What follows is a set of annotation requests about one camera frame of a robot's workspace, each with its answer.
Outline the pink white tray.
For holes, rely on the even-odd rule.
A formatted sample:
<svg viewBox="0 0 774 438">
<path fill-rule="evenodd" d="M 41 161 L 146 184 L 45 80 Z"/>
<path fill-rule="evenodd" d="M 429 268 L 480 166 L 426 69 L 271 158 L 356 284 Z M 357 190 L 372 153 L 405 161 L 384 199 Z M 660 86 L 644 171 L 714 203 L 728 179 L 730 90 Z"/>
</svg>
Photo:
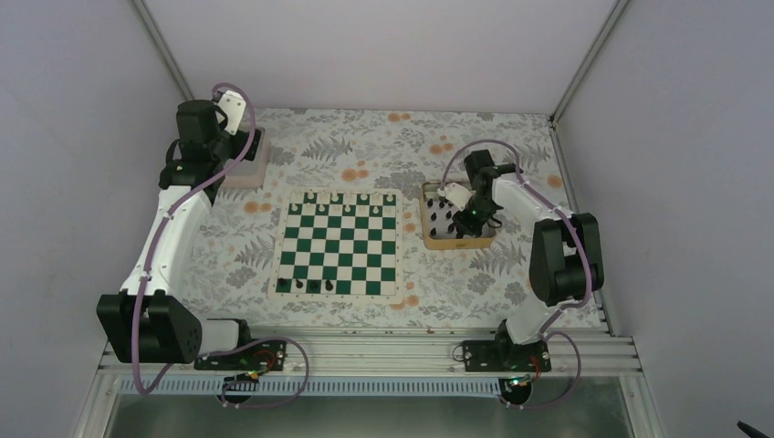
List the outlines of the pink white tray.
<svg viewBox="0 0 774 438">
<path fill-rule="evenodd" d="M 266 130 L 257 128 L 254 142 L 245 158 L 229 171 L 223 187 L 235 189 L 258 189 L 264 184 L 270 160 L 271 143 Z"/>
</svg>

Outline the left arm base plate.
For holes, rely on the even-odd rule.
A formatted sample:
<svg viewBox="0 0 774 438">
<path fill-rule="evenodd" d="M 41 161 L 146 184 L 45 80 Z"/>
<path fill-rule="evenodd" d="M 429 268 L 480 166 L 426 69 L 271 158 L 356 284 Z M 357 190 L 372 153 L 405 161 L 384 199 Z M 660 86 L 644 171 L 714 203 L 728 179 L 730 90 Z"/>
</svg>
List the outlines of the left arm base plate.
<svg viewBox="0 0 774 438">
<path fill-rule="evenodd" d="M 225 356 L 210 355 L 197 359 L 196 370 L 228 370 L 239 372 L 282 371 L 287 343 L 282 340 L 263 341 L 260 344 Z"/>
</svg>

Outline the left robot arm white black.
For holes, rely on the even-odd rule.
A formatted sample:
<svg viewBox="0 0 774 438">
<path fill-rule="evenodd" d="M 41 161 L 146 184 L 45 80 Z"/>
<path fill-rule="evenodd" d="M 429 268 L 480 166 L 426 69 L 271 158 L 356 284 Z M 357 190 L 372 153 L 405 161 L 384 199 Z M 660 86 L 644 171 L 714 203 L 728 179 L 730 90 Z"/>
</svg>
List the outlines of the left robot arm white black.
<svg viewBox="0 0 774 438">
<path fill-rule="evenodd" d="M 241 129 L 246 101 L 233 91 L 181 103 L 178 137 L 165 153 L 152 229 L 118 293 L 100 297 L 96 313 L 119 361 L 190 363 L 203 342 L 201 320 L 174 297 L 201 223 L 224 171 L 252 161 L 259 128 Z"/>
</svg>

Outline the green white chessboard mat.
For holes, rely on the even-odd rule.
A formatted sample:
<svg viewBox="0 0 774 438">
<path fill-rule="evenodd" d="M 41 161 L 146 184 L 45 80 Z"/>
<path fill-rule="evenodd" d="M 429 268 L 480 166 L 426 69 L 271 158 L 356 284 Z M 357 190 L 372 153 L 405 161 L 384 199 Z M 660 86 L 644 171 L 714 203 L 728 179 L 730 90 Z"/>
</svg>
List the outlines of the green white chessboard mat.
<svg viewBox="0 0 774 438">
<path fill-rule="evenodd" d="M 316 194 L 309 203 L 306 193 Z M 340 202 L 332 204 L 333 193 Z M 358 204 L 361 193 L 368 204 Z M 300 207 L 292 214 L 292 204 Z M 346 205 L 354 215 L 344 213 Z M 373 216 L 379 206 L 381 216 Z M 271 298 L 284 301 L 364 302 L 381 305 L 403 300 L 403 195 L 395 189 L 292 187 L 288 190 L 277 230 L 268 286 Z M 277 292 L 285 278 L 288 292 Z M 295 288 L 300 279 L 304 287 Z M 329 279 L 334 289 L 327 291 Z M 320 292 L 308 292 L 309 280 L 320 282 Z"/>
</svg>

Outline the aluminium rail frame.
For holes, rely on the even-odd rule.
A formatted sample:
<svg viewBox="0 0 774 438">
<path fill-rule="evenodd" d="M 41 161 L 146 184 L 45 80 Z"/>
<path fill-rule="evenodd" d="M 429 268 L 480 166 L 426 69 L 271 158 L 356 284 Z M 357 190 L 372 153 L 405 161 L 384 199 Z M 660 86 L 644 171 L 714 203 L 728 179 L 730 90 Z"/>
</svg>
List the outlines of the aluminium rail frame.
<svg viewBox="0 0 774 438">
<path fill-rule="evenodd" d="M 270 409 L 226 408 L 226 373 L 173 368 L 156 392 L 131 387 L 103 352 L 77 437 L 660 437 L 634 342 L 574 329 L 549 344 L 552 368 L 525 411 L 502 405 L 504 373 L 468 373 L 461 343 L 482 329 L 284 328 L 284 368 L 240 393 Z"/>
</svg>

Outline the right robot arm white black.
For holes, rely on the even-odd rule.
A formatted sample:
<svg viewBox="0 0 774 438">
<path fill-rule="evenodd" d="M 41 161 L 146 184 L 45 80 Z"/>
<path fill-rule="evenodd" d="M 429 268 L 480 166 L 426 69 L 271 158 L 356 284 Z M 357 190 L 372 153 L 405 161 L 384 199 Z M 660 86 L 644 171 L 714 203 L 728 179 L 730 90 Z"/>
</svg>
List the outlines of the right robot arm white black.
<svg viewBox="0 0 774 438">
<path fill-rule="evenodd" d="M 453 183 L 444 194 L 456 207 L 455 234 L 480 236 L 506 210 L 532 223 L 528 279 L 533 296 L 524 309 L 504 319 L 485 361 L 506 371 L 528 362 L 529 348 L 549 337 L 548 329 L 569 308 L 581 308 L 603 283 L 599 225 L 592 214 L 563 210 L 539 193 L 515 164 L 497 164 L 489 151 L 464 160 L 470 185 Z"/>
</svg>

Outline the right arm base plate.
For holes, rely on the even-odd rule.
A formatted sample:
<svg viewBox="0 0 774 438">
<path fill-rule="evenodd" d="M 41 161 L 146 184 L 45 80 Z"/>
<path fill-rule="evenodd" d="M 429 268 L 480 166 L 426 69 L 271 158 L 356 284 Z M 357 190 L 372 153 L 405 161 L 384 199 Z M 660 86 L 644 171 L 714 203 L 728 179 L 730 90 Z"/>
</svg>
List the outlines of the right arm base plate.
<svg viewBox="0 0 774 438">
<path fill-rule="evenodd" d="M 548 372 L 552 370 L 544 341 L 518 345 L 506 341 L 466 340 L 459 344 L 466 372 Z"/>
</svg>

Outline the floral patterned tablecloth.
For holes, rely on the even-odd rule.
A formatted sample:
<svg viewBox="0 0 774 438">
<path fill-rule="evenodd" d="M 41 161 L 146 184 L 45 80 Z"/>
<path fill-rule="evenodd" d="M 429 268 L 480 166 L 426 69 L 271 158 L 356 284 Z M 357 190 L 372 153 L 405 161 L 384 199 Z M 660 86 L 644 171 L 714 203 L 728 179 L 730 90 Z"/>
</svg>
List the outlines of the floral patterned tablecloth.
<svg viewBox="0 0 774 438">
<path fill-rule="evenodd" d="M 567 196 L 548 120 L 541 115 L 262 109 L 270 162 L 262 187 L 223 189 L 200 227 L 177 297 L 193 312 L 244 318 L 255 326 L 380 329 L 493 328 L 525 315 L 531 229 L 499 214 L 502 227 L 483 250 L 430 250 L 423 241 L 420 189 L 459 181 L 456 151 L 487 148 L 497 162 L 519 162 L 553 203 Z M 287 189 L 387 188 L 403 194 L 402 299 L 391 305 L 349 299 L 287 301 L 268 289 Z"/>
</svg>

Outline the tan metal tray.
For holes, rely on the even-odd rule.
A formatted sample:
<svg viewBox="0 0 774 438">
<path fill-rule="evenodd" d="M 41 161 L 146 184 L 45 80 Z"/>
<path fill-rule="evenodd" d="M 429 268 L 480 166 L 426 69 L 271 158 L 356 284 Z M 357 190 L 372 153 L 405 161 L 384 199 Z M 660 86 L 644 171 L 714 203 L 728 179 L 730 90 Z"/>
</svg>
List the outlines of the tan metal tray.
<svg viewBox="0 0 774 438">
<path fill-rule="evenodd" d="M 437 193 L 439 187 L 439 182 L 424 182 L 421 185 L 419 204 L 425 247 L 429 250 L 485 249 L 490 247 L 497 236 L 497 230 L 486 229 L 481 237 L 463 236 L 461 238 L 458 238 L 455 232 L 452 234 L 447 232 L 447 226 L 453 223 L 453 215 L 459 210 L 439 197 Z M 426 202 L 430 199 L 434 201 L 432 208 L 426 206 Z M 430 219 L 432 213 L 437 213 L 435 221 Z M 429 235 L 432 228 L 437 230 L 436 236 Z"/>
</svg>

